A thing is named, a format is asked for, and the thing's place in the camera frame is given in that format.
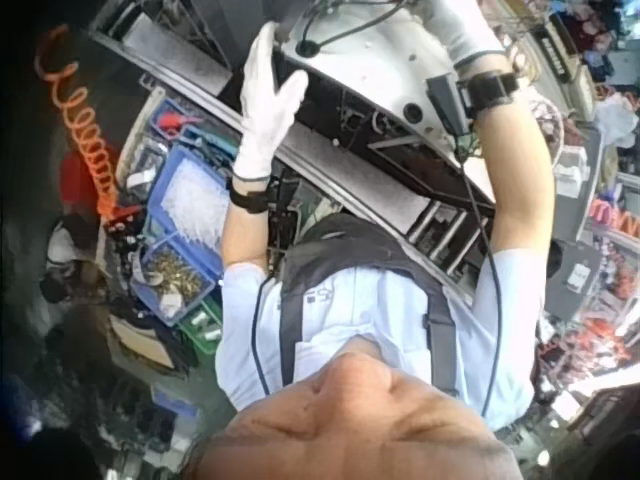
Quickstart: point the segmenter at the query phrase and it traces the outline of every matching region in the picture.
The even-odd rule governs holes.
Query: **pile of screws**
[[[160,298],[171,293],[173,286],[188,305],[205,287],[202,276],[168,247],[162,247],[154,254],[147,269],[162,275],[162,283],[153,287]]]

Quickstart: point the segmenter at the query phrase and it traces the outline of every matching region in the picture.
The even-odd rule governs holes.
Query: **red object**
[[[76,211],[78,207],[96,211],[98,192],[84,157],[77,150],[64,156],[60,165],[59,186],[62,203],[70,205]]]
[[[167,112],[158,118],[158,126],[162,130],[179,130],[187,123],[199,123],[202,119],[198,117],[187,117],[178,112]]]

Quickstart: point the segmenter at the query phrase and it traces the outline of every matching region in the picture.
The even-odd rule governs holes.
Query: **background worker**
[[[510,71],[475,0],[431,3],[425,27],[462,78]],[[298,71],[275,91],[273,32],[265,25],[245,67],[245,132],[222,239],[216,371],[238,415],[201,446],[185,477],[520,478],[492,430],[524,414],[533,395],[554,210],[550,157],[536,121],[517,101],[487,108],[475,121],[496,197],[491,248],[503,313],[483,419],[498,347],[487,262],[469,308],[380,227],[338,215],[314,226],[289,250],[280,277],[267,279],[268,214],[260,202],[308,83]],[[450,365],[437,358],[444,337],[428,338],[423,325],[434,318],[455,323]]]

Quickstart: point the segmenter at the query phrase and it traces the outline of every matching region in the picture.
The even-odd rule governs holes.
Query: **hand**
[[[271,56],[276,24],[262,27],[253,41],[244,66],[242,126],[240,143],[233,174],[243,181],[264,181],[271,175],[271,160],[276,149],[293,125],[309,84],[306,72],[298,70],[276,92]]]
[[[504,52],[476,0],[429,1],[431,16],[425,28],[444,45],[456,68],[482,55]]]

